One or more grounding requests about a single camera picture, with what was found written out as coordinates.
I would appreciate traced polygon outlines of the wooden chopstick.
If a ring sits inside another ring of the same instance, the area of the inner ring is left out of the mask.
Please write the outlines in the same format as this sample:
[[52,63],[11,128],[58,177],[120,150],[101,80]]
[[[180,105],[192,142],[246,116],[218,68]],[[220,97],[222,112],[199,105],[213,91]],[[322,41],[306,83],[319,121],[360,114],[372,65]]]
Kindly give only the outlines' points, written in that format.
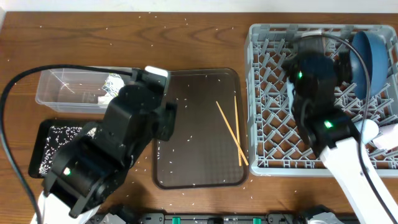
[[[240,133],[239,133],[239,116],[238,116],[238,105],[236,100],[236,95],[234,95],[234,111],[235,111],[235,123],[236,123],[236,139],[240,146]],[[239,166],[242,166],[242,157],[241,157],[241,148],[238,148],[238,163]]]
[[229,125],[228,120],[227,120],[223,110],[221,109],[220,104],[217,101],[216,101],[216,105],[217,105],[217,107],[221,113],[221,116],[223,117],[224,123],[225,123],[228,131],[230,132],[230,135],[232,136],[232,138],[236,144],[236,147],[238,149],[238,164],[239,164],[239,166],[242,166],[242,162],[248,166],[249,165],[248,160],[246,159],[246,156],[243,153],[240,143],[238,143],[238,140],[236,139],[236,136],[234,135],[233,130],[231,129],[231,126]]

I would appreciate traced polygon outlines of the pink plastic cup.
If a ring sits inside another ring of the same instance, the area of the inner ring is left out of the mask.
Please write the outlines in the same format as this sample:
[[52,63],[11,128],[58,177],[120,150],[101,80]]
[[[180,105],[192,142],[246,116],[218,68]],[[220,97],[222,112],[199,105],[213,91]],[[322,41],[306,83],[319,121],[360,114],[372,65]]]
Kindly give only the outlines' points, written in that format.
[[378,149],[390,150],[397,147],[397,124],[390,124],[379,128],[379,136],[373,139]]

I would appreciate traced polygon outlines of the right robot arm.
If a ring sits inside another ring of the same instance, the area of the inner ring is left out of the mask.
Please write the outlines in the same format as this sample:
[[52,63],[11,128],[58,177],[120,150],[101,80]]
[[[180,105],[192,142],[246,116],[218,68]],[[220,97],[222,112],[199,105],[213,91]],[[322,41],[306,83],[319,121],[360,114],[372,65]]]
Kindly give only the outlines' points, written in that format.
[[340,185],[361,223],[396,223],[397,203],[377,174],[366,143],[378,128],[363,118],[354,124],[335,105],[335,88],[355,85],[354,95],[369,108],[372,96],[387,78],[388,56],[384,41],[369,32],[356,33],[336,60],[326,56],[330,34],[297,37],[297,53],[283,64],[289,84],[289,108],[301,140],[310,146]]

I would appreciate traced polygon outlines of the light blue plastic cup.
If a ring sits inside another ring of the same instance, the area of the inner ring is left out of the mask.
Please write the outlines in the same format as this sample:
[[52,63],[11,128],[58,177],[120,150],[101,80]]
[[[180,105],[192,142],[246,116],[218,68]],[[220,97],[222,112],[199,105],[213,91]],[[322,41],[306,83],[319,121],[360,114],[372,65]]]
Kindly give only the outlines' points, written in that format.
[[372,141],[379,134],[379,126],[373,120],[365,119],[364,124],[362,121],[358,121],[355,122],[354,125],[358,131],[361,131],[362,126],[364,126],[361,136],[361,141],[363,144],[367,144],[368,142]]

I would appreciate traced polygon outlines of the white tissue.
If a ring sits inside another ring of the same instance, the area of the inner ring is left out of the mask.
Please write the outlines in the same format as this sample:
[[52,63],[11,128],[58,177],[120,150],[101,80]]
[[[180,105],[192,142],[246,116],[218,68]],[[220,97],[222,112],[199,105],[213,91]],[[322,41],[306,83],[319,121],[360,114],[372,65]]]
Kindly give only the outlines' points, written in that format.
[[98,105],[108,105],[113,98],[111,95],[99,96]]

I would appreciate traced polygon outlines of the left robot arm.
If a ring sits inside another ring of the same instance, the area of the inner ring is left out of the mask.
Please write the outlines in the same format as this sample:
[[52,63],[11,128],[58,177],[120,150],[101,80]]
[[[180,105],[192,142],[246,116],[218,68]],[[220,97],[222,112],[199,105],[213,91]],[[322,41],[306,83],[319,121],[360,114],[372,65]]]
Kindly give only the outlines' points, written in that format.
[[56,151],[33,223],[86,223],[122,186],[145,147],[171,138],[177,105],[162,101],[170,79],[160,68],[132,71],[103,120],[86,123]]

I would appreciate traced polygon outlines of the light blue rice bowl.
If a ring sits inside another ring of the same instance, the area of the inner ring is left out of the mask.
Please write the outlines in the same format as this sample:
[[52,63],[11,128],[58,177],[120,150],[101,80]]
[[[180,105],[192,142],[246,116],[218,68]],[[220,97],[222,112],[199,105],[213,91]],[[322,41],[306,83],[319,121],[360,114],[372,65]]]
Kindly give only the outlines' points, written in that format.
[[287,94],[289,97],[289,103],[292,104],[294,102],[294,84],[290,81],[290,79],[288,78],[286,81],[286,85],[287,85]]

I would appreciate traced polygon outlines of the dark blue plate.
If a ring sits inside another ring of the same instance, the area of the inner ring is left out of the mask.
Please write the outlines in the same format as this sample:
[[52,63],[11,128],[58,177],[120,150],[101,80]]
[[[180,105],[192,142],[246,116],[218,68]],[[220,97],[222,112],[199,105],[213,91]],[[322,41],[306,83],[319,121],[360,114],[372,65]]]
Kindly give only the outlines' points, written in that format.
[[[384,41],[372,32],[361,31],[354,35],[351,45],[358,51],[369,73],[370,96],[378,94],[386,83],[388,56]],[[366,78],[364,69],[357,56],[349,53],[352,68],[352,83],[356,84],[355,96],[366,97]]]

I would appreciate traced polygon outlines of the yellow snack wrapper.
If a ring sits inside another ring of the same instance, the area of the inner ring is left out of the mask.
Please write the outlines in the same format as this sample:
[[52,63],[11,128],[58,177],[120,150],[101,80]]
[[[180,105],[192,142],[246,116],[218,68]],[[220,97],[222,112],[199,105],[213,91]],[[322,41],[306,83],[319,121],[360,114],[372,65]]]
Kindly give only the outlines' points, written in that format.
[[124,81],[120,75],[116,73],[110,73],[102,86],[102,89],[112,97],[116,97],[119,94],[120,89],[124,87]]

